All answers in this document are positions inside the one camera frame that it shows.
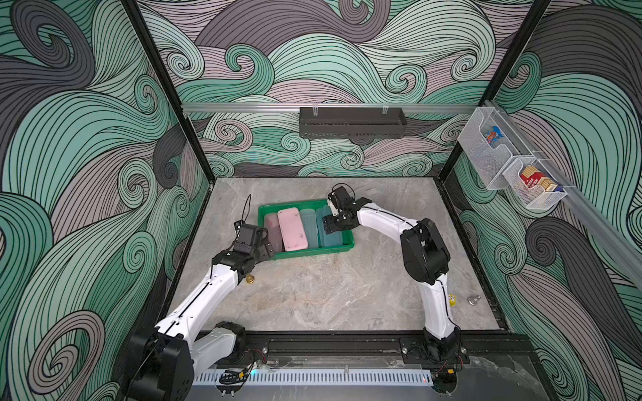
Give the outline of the opaque pink pencil case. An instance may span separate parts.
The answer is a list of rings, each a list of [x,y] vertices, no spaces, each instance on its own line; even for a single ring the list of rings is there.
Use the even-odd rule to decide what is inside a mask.
[[[277,213],[277,216],[285,251],[296,252],[307,249],[309,242],[299,210],[294,207],[283,209]]]

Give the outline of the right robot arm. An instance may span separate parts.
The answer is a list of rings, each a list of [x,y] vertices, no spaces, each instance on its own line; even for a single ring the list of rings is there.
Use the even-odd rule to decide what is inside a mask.
[[[447,288],[451,255],[435,222],[402,217],[367,198],[356,199],[342,184],[332,188],[327,202],[331,213],[323,220],[326,233],[367,227],[400,245],[403,267],[420,288],[428,359],[441,364],[457,358],[461,329],[451,314]]]

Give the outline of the translucent pink pencil case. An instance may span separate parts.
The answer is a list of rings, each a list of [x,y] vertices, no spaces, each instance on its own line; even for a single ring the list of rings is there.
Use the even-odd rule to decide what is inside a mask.
[[[284,243],[279,224],[279,217],[277,213],[269,213],[264,217],[264,227],[269,232],[269,241],[274,249],[274,253],[281,253],[284,251]]]

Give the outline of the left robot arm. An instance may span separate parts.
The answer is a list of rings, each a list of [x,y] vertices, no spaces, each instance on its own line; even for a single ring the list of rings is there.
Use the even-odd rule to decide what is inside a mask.
[[[197,287],[160,322],[134,334],[127,347],[125,400],[184,400],[194,379],[237,352],[242,328],[223,322],[199,338],[204,324],[254,267],[274,256],[269,230],[236,222],[232,245],[212,258]]]

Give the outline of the teal ribbed pencil case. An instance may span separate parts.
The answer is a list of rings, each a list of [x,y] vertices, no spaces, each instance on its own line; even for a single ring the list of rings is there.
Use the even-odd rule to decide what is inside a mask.
[[[324,217],[332,216],[330,207],[325,205],[316,211],[316,219],[319,233],[319,246],[326,247],[340,247],[343,245],[342,232],[333,232],[328,234],[324,229]]]

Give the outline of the green storage tray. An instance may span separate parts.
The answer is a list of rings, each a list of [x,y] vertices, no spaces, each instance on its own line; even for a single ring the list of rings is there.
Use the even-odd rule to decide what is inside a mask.
[[[260,206],[257,222],[269,230],[269,241],[275,252],[273,260],[352,250],[352,232],[325,233],[323,218],[330,215],[325,200],[304,200]]]

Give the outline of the clear ribbed pencil case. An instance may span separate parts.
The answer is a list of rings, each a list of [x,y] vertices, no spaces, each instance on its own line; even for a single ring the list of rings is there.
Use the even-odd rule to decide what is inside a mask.
[[[308,242],[308,249],[319,248],[319,232],[317,225],[316,210],[302,209],[300,217],[304,226],[304,232]]]

